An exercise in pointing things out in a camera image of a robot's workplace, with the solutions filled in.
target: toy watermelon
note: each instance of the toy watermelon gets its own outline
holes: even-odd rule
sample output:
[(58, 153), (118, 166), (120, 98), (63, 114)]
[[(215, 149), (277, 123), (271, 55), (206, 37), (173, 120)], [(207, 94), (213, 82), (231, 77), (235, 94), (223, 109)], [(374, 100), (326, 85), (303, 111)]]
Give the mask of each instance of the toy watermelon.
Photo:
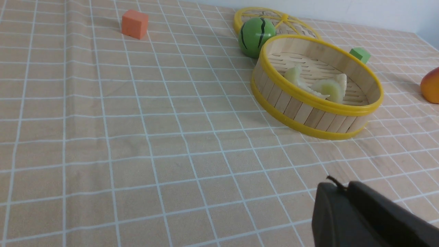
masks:
[(239, 47), (245, 55), (258, 58), (262, 46), (275, 35), (276, 28), (272, 22), (262, 17), (251, 18), (241, 27), (238, 38)]

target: orange foam block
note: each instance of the orange foam block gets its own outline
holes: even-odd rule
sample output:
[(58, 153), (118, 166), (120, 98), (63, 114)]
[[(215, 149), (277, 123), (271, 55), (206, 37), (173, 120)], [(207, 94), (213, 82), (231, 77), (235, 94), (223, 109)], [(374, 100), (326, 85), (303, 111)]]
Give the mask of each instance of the orange foam block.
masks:
[(122, 34), (140, 40), (145, 36), (147, 29), (147, 14), (130, 9), (122, 16)]

